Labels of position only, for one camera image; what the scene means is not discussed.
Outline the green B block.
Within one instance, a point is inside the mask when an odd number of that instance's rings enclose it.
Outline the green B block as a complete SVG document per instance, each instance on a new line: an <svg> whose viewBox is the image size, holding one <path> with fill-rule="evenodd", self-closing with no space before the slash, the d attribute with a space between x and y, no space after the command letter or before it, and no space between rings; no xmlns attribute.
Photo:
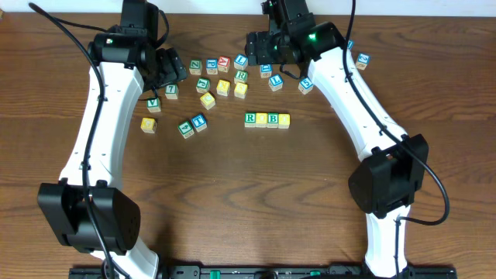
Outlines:
<svg viewBox="0 0 496 279"><path fill-rule="evenodd" d="M267 114L267 128L277 129L279 125L279 114L271 112Z"/></svg>

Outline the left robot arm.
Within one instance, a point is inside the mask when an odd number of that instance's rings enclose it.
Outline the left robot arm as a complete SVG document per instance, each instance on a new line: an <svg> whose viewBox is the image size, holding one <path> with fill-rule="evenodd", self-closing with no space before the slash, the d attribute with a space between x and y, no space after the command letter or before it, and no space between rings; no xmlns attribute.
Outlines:
<svg viewBox="0 0 496 279"><path fill-rule="evenodd" d="M164 49L163 11L125 0L121 20L82 53L91 69L88 101L76 143L56 183L37 201L58 242L102 260L107 278L159 278L160 259L140 238L140 208L122 193L122 158L142 93L183 81L177 51Z"/></svg>

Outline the yellow O block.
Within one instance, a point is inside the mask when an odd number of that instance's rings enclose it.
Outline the yellow O block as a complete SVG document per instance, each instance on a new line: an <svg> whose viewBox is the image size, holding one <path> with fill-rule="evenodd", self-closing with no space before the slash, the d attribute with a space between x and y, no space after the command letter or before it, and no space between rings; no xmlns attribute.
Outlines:
<svg viewBox="0 0 496 279"><path fill-rule="evenodd" d="M280 113L278 115L278 128L279 129L288 129L291 124L291 115Z"/></svg>
<svg viewBox="0 0 496 279"><path fill-rule="evenodd" d="M255 124L257 128L267 128L268 114L266 112L257 112Z"/></svg>

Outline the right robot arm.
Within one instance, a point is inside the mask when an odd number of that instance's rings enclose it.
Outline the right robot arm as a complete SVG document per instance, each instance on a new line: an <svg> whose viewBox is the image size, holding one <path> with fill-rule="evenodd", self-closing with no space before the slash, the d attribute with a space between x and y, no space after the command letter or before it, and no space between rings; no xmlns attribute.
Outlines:
<svg viewBox="0 0 496 279"><path fill-rule="evenodd" d="M405 258L405 218L422 186L427 142L410 137L381 107L333 23L317 23L304 1L270 0L261 7L269 29L247 34L249 64L296 64L324 94L360 161L348 185L366 214L365 265L375 277L406 278L412 272Z"/></svg>

